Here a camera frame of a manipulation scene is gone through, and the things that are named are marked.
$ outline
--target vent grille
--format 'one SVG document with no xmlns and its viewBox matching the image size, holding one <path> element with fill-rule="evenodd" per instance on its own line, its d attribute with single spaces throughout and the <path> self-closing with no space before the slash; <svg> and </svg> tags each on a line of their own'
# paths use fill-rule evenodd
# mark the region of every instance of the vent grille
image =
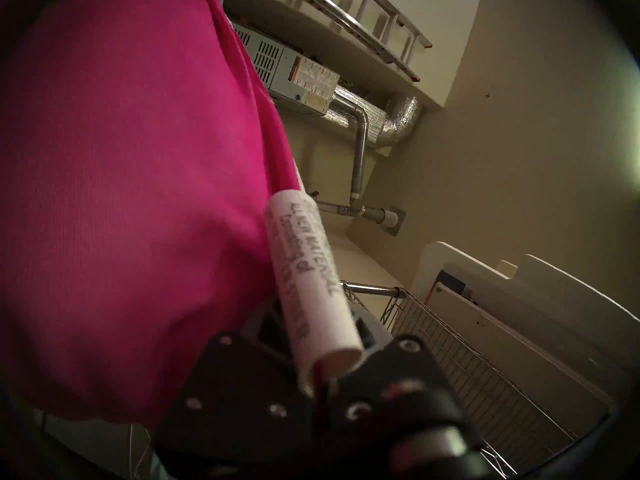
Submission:
<svg viewBox="0 0 640 480">
<path fill-rule="evenodd" d="M 249 39 L 251 39 L 251 34 L 239 31 L 235 27 L 233 28 L 233 30 L 240 36 L 240 40 L 242 41 L 242 44 L 244 44 L 244 47 L 247 47 L 247 45 L 249 44 Z"/>
<path fill-rule="evenodd" d="M 233 30 L 246 48 L 253 67 L 258 72 L 258 77 L 268 89 L 273 81 L 273 76 L 278 68 L 278 62 L 284 47 L 275 41 L 266 38 L 262 34 L 252 31 L 239 24 L 234 24 Z"/>
<path fill-rule="evenodd" d="M 253 58 L 253 66 L 258 72 L 258 77 L 265 84 L 268 85 L 271 77 L 271 72 L 276 66 L 276 60 L 280 54 L 280 48 L 272 44 L 260 41 L 258 52 Z"/>
</svg>

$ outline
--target pink bag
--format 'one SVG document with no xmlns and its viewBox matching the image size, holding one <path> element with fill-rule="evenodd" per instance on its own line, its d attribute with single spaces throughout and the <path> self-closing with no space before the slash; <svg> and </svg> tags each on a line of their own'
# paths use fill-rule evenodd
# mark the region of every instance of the pink bag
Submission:
<svg viewBox="0 0 640 480">
<path fill-rule="evenodd" d="M 0 366 L 62 417 L 153 427 L 211 336 L 273 291 L 298 189 L 218 0 L 65 0 L 0 75 Z"/>
</svg>

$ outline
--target bolt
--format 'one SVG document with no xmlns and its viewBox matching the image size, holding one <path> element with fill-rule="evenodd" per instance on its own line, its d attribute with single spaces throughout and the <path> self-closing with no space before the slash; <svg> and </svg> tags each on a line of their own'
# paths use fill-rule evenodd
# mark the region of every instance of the bolt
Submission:
<svg viewBox="0 0 640 480">
<path fill-rule="evenodd" d="M 187 399 L 186 404 L 190 410 L 199 411 L 202 409 L 202 401 L 197 397 L 190 397 Z"/>
<path fill-rule="evenodd" d="M 270 404 L 269 413 L 275 418 L 285 418 L 287 416 L 287 408 L 278 403 Z"/>
<path fill-rule="evenodd" d="M 373 411 L 373 408 L 368 402 L 357 401 L 349 405 L 345 416 L 347 417 L 347 420 L 353 422 L 360 418 L 362 415 L 369 413 L 370 411 Z"/>
<path fill-rule="evenodd" d="M 408 351 L 410 353 L 419 353 L 422 349 L 420 343 L 412 338 L 403 338 L 398 342 L 401 349 Z"/>
</svg>

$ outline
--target beige wall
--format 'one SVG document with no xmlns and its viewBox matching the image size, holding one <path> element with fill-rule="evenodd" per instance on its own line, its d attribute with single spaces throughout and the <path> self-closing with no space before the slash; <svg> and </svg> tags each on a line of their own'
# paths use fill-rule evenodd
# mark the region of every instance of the beige wall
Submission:
<svg viewBox="0 0 640 480">
<path fill-rule="evenodd" d="M 411 62 L 418 87 L 444 106 L 465 50 L 479 0 L 389 0 L 431 41 Z"/>
<path fill-rule="evenodd" d="M 640 72 L 591 0 L 480 0 L 446 107 L 380 161 L 349 237 L 410 285 L 425 244 L 536 255 L 640 313 Z"/>
</svg>

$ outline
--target wire shelf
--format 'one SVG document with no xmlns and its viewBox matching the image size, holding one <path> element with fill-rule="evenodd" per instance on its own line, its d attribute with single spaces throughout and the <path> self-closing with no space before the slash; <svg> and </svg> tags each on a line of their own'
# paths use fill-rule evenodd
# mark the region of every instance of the wire shelf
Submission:
<svg viewBox="0 0 640 480">
<path fill-rule="evenodd" d="M 380 321 L 394 337 L 425 342 L 486 441 L 482 455 L 503 478 L 538 466 L 577 438 L 410 292 L 391 297 Z"/>
</svg>

